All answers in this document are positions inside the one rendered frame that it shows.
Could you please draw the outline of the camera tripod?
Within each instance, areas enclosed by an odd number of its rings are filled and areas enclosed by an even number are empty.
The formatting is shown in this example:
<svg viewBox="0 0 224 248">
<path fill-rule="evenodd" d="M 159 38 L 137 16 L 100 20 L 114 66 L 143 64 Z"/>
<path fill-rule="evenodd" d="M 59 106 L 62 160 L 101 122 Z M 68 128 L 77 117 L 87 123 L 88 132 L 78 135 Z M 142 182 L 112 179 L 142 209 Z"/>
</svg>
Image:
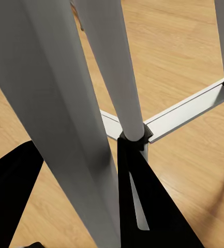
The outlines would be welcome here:
<svg viewBox="0 0 224 248">
<path fill-rule="evenodd" d="M 152 144 L 224 103 L 224 79 L 143 121 L 121 0 L 72 0 L 117 117 L 99 108 L 69 0 L 0 0 L 0 89 L 98 248 L 121 248 L 107 137 Z M 224 0 L 214 0 L 224 71 Z M 129 172 L 138 228 L 150 230 Z"/>
</svg>

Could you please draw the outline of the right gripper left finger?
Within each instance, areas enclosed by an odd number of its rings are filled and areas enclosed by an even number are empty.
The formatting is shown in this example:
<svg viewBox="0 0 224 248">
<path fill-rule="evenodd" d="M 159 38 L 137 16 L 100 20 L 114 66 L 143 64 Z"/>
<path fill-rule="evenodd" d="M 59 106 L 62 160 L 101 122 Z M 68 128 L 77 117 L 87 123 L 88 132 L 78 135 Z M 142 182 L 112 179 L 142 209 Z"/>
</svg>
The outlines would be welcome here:
<svg viewBox="0 0 224 248">
<path fill-rule="evenodd" d="M 0 159 L 0 248 L 9 248 L 43 162 L 32 140 Z"/>
</svg>

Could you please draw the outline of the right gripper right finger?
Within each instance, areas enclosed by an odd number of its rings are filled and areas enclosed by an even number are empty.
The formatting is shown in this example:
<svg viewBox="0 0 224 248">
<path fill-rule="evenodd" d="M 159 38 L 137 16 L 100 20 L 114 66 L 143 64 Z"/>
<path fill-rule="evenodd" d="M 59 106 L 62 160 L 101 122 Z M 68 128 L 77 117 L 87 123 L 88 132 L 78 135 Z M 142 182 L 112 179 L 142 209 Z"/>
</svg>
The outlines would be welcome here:
<svg viewBox="0 0 224 248">
<path fill-rule="evenodd" d="M 204 248 L 137 146 L 117 138 L 121 248 Z M 138 228 L 129 172 L 150 230 Z"/>
</svg>

